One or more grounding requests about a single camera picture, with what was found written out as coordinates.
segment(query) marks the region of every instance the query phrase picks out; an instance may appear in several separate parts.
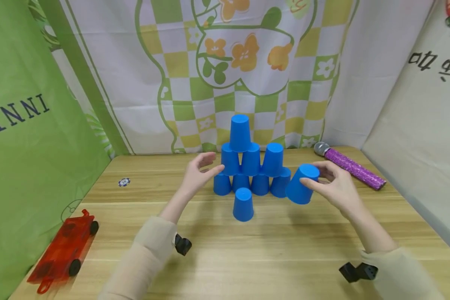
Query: wood grain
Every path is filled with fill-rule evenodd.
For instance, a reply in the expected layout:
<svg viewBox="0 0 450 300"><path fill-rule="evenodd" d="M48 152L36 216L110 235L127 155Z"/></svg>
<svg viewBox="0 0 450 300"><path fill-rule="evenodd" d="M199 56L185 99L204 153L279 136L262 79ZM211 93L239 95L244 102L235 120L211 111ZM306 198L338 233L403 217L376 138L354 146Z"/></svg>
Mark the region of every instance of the wood grain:
<svg viewBox="0 0 450 300"><path fill-rule="evenodd" d="M357 149L336 149L379 174ZM143 222L173 195L193 157L115 158L79 206L100 222L80 273L44 296L24 278L10 299L96 299ZM298 165L316 160L320 157L311 149L286 150L284 165L294 173ZM119 187L124 177L131 183ZM450 248L392 185L376 192L357 180L355 184L367 207L450 299ZM338 272L345 262L360 261L361 244L325 199L314 194L309 205L300 206L269 194L253 201L253 219L238 222L232 216L233 194L216 196L212 183L207 184L178 224L192 249L186 257L172 256L146 299L378 299L370 282L351 285Z"/></svg>

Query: transparent red plastic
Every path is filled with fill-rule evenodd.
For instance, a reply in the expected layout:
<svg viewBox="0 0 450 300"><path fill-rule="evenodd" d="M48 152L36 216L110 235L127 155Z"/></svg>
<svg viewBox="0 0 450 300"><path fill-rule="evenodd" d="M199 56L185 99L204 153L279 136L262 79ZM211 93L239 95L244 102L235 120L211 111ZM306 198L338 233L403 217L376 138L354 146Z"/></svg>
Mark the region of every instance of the transparent red plastic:
<svg viewBox="0 0 450 300"><path fill-rule="evenodd" d="M83 216L68 218L39 260L27 282L40 284L37 293L44 294L54 281L74 277L82 266L83 250L98 231L98 222L86 209Z"/></svg>

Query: black wheel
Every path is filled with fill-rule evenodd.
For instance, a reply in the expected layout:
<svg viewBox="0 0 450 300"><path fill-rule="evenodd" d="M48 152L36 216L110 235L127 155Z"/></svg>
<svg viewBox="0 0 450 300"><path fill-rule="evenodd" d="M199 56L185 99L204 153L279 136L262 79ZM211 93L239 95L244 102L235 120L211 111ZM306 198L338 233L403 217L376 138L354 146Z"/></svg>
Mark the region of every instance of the black wheel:
<svg viewBox="0 0 450 300"><path fill-rule="evenodd" d="M90 235L95 235L98 231L99 225L97 221L93 221L92 224L90 224Z"/></svg>
<svg viewBox="0 0 450 300"><path fill-rule="evenodd" d="M74 277L78 274L80 271L80 268L82 267L82 263L78 259L72 260L72 263L70 264L70 267L68 268L68 276Z"/></svg>

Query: checkered fabric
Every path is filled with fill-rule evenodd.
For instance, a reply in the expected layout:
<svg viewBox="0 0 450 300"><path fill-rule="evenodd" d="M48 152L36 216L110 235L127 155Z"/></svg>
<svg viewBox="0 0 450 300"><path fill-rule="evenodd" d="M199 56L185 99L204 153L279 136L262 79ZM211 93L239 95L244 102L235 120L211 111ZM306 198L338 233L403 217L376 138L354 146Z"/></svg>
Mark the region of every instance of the checkered fabric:
<svg viewBox="0 0 450 300"><path fill-rule="evenodd" d="M316 15L307 35L295 41L298 46L289 58L288 83L275 94L258 95L249 92L242 81L214 88L199 75L196 56L203 32L198 26L210 16L225 24L220 9L228 0L212 0L207 7L203 4L207 1L193 1L196 15L216 7L197 18L198 26L190 0L144 0L140 37L162 72L158 104L165 125L175 136L172 151L219 151L229 141L235 114L248 115L251 138L262 149L270 142L285 148L313 146L323 132L325 112L338 81L340 51L357 1L308 1L316 6L308 13ZM277 1L277 6L287 10L287 2L294 1ZM261 0L250 0L249 10L261 5ZM258 24L265 13L260 11Z"/></svg>

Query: silver microphone grille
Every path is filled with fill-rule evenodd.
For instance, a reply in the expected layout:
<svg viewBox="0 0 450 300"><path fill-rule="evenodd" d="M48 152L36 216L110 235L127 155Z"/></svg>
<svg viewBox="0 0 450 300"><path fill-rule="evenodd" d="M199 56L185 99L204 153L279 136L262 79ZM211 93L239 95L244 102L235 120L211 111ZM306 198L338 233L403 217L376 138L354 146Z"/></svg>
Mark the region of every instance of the silver microphone grille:
<svg viewBox="0 0 450 300"><path fill-rule="evenodd" d="M327 143L318 142L313 146L313 151L320 156L324 156L329 148L330 146Z"/></svg>

